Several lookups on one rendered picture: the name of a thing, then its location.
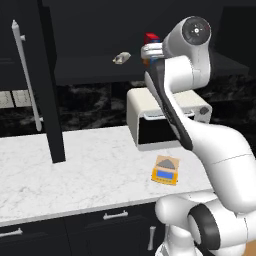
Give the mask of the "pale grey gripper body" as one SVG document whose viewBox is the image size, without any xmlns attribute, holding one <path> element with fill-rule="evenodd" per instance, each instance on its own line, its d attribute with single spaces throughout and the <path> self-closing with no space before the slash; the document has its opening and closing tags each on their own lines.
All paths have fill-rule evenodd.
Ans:
<svg viewBox="0 0 256 256">
<path fill-rule="evenodd" d="M 141 47 L 141 58 L 144 60 L 163 57 L 164 54 L 161 43 L 148 43 Z"/>
</svg>

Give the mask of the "red boxed food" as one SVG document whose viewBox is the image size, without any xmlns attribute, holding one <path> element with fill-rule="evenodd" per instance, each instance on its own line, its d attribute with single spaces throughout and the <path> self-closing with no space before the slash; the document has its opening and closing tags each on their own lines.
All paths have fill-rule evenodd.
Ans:
<svg viewBox="0 0 256 256">
<path fill-rule="evenodd" d="M 160 38 L 155 35 L 154 33 L 151 32 L 147 32 L 144 35 L 144 44 L 149 44 L 149 43 L 159 43 L 160 42 Z M 150 58 L 148 60 L 144 60 L 143 64 L 146 66 L 149 66 L 150 64 L 152 64 L 155 61 L 154 58 Z"/>
</svg>

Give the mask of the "small grey-beige food item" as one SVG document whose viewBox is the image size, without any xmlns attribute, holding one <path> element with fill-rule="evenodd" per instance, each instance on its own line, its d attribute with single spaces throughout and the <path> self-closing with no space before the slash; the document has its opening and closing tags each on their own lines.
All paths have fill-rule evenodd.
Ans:
<svg viewBox="0 0 256 256">
<path fill-rule="evenodd" d="M 131 57 L 131 54 L 129 52 L 121 52 L 119 53 L 114 59 L 113 63 L 117 65 L 124 64 L 129 58 Z"/>
</svg>

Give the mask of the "black cabinet door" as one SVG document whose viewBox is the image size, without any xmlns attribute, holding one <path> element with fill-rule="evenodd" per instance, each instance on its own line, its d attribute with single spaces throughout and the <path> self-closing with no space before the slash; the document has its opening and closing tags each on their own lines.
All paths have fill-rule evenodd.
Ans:
<svg viewBox="0 0 256 256">
<path fill-rule="evenodd" d="M 44 95 L 40 98 L 40 104 L 52 162 L 60 163 L 65 162 L 66 157 L 54 74 L 57 61 L 57 53 L 50 7 L 47 5 L 46 0 L 37 1 L 42 30 L 43 55 L 46 59 L 46 82 L 43 85 L 42 92 Z"/>
</svg>

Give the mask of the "cream toaster oven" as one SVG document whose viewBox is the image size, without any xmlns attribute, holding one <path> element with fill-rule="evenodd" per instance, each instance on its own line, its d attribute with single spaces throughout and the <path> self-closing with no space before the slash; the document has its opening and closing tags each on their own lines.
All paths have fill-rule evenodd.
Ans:
<svg viewBox="0 0 256 256">
<path fill-rule="evenodd" d="M 193 90 L 176 93 L 176 102 L 192 120 L 209 123 L 212 107 Z M 126 122 L 136 147 L 140 151 L 179 147 L 180 143 L 147 88 L 127 92 Z"/>
</svg>

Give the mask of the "black drawer front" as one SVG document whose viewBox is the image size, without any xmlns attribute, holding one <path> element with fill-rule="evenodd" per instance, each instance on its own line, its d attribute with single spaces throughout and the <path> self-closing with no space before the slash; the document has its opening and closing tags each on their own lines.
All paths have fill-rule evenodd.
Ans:
<svg viewBox="0 0 256 256">
<path fill-rule="evenodd" d="M 72 256 L 147 256 L 147 204 L 64 218 Z M 103 220 L 126 210 L 127 217 Z"/>
<path fill-rule="evenodd" d="M 61 218 L 0 227 L 0 233 L 18 228 L 22 235 L 0 238 L 0 256 L 71 256 Z"/>
</svg>

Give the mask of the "black base cupboard door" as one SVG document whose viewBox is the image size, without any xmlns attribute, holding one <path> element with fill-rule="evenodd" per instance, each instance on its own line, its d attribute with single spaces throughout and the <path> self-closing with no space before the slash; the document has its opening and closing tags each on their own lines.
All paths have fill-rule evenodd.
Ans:
<svg viewBox="0 0 256 256">
<path fill-rule="evenodd" d="M 162 244 L 165 237 L 165 225 L 162 224 L 155 213 L 155 202 L 148 203 L 146 205 L 145 217 L 148 219 L 147 230 L 146 230 L 146 254 L 147 256 L 155 256 L 155 252 L 158 247 Z M 152 251 L 148 251 L 149 242 L 149 228 L 150 226 L 156 226 L 156 231 L 154 235 L 154 247 Z"/>
</svg>

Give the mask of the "white wall outlet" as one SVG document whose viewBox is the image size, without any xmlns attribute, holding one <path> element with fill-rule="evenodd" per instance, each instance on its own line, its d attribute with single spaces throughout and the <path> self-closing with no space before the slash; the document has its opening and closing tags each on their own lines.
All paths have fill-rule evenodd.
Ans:
<svg viewBox="0 0 256 256">
<path fill-rule="evenodd" d="M 29 107 L 31 105 L 27 90 L 14 90 L 12 94 L 17 107 Z"/>
<path fill-rule="evenodd" d="M 0 91 L 0 109 L 13 108 L 14 103 L 9 91 Z"/>
</svg>

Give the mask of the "black closed wall cabinet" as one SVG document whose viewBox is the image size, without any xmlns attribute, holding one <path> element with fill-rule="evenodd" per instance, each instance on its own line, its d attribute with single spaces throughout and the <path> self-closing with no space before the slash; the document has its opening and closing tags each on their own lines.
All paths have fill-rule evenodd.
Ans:
<svg viewBox="0 0 256 256">
<path fill-rule="evenodd" d="M 12 31 L 16 21 L 22 34 L 33 9 L 32 0 L 0 0 L 0 91 L 26 89 L 26 79 Z"/>
</svg>

